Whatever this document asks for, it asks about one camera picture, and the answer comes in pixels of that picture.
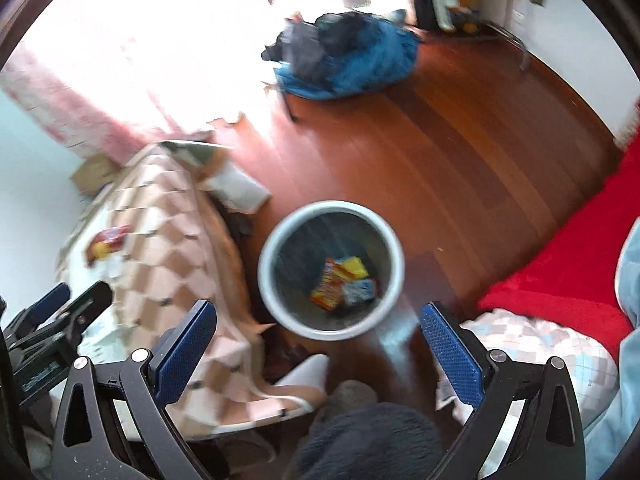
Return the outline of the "yellow lemon peel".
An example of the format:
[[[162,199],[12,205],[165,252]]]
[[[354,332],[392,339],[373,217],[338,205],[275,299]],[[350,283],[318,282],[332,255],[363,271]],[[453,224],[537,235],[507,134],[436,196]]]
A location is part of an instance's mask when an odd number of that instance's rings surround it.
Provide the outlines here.
[[[112,253],[112,246],[110,243],[100,240],[99,242],[92,243],[87,252],[88,263],[93,263],[96,260],[103,260],[108,258]]]

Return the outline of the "red snack wrapper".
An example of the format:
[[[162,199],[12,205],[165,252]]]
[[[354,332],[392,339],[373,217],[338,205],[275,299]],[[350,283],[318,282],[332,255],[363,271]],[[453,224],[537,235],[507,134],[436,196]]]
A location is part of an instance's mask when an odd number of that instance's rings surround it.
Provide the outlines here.
[[[112,228],[105,229],[98,234],[96,234],[89,242],[85,255],[87,261],[87,252],[89,246],[94,242],[99,242],[100,240],[104,240],[104,242],[110,243],[112,246],[112,254],[114,252],[119,252],[124,246],[127,235],[131,231],[131,226],[129,224],[125,224],[124,226],[113,226]],[[97,261],[93,261],[93,263],[88,263],[88,266],[93,266]]]

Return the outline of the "white round trash bin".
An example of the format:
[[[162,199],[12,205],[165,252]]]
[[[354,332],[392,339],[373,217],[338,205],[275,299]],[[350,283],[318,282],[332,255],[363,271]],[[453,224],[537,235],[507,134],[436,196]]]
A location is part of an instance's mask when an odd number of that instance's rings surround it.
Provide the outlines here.
[[[405,278],[399,238],[374,211],[325,200],[297,209],[269,234],[257,268],[260,296],[292,333],[358,337],[397,304]]]

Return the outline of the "pastel checkered bedsheet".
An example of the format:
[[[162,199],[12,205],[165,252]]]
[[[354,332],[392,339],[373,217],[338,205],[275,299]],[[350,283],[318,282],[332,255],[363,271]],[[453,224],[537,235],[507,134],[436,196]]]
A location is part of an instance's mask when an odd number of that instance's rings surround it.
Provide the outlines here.
[[[605,411],[618,391],[618,370],[612,356],[600,342],[576,330],[503,309],[485,312],[461,326],[477,336],[485,348],[502,350],[512,361],[546,364],[552,356],[561,358],[570,373],[585,429]],[[436,411],[452,404],[452,417],[464,426],[472,414],[472,406],[458,399],[437,363],[436,370]],[[511,404],[497,440],[480,468],[480,478],[498,469],[523,408],[524,401]]]

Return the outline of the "checkered brown table cloth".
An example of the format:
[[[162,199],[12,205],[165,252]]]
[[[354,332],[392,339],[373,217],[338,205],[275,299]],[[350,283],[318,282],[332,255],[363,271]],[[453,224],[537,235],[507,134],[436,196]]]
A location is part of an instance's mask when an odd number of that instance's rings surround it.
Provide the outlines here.
[[[278,387],[262,377],[266,328],[250,313],[240,253],[198,187],[200,175],[186,145],[147,146],[80,216],[56,265],[56,277],[74,296],[96,281],[114,292],[111,307],[90,325],[80,347],[97,363],[153,348],[200,299],[215,305],[215,336],[168,408],[188,439],[267,426],[326,402],[325,391]],[[122,249],[88,266],[90,240],[125,224],[131,231]]]

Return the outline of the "brown paper bag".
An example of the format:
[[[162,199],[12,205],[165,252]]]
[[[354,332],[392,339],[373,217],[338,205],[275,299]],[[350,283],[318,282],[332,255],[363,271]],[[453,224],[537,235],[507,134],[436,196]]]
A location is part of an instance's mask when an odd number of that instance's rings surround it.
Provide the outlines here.
[[[87,158],[70,177],[81,194],[95,196],[105,185],[113,182],[120,166],[103,154]]]

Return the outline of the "red blanket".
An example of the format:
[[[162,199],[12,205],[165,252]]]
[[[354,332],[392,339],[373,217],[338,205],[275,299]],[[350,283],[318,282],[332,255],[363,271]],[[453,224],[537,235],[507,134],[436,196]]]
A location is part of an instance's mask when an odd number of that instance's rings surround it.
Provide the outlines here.
[[[491,286],[480,312],[542,318],[595,339],[614,360],[632,332],[614,294],[618,257],[639,218],[639,141],[602,190],[570,217],[530,263]]]

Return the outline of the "pink floral curtain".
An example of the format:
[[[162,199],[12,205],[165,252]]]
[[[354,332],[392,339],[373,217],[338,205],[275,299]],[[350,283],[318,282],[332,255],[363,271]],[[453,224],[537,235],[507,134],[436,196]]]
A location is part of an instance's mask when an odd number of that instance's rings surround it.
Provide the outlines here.
[[[35,123],[81,158],[103,154],[119,165],[150,144],[213,140],[210,125],[183,126],[157,104],[119,120],[63,84],[29,53],[16,50],[1,70],[1,89]]]

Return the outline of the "blue clothes pile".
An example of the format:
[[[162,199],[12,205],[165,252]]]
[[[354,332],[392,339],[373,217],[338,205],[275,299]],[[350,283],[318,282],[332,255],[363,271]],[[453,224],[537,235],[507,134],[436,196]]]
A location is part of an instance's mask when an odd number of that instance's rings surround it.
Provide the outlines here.
[[[387,18],[357,11],[326,13],[309,23],[288,20],[260,57],[276,64],[281,88],[327,101],[380,91],[416,66],[420,38]]]

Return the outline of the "metal clothes rack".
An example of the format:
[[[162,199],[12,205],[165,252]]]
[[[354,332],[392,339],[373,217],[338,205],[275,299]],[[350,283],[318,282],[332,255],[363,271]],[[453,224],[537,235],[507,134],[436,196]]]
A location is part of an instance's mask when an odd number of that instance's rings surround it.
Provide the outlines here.
[[[525,42],[521,40],[521,38],[518,38],[518,36],[514,35],[514,33],[510,32],[510,30],[507,30],[505,27],[498,25],[492,21],[483,20],[480,22],[480,24],[482,24],[485,28],[492,30],[497,37],[501,37],[509,44],[512,44],[512,46],[518,48],[522,55],[520,71],[525,72],[526,70],[528,70],[530,64],[530,54]]]

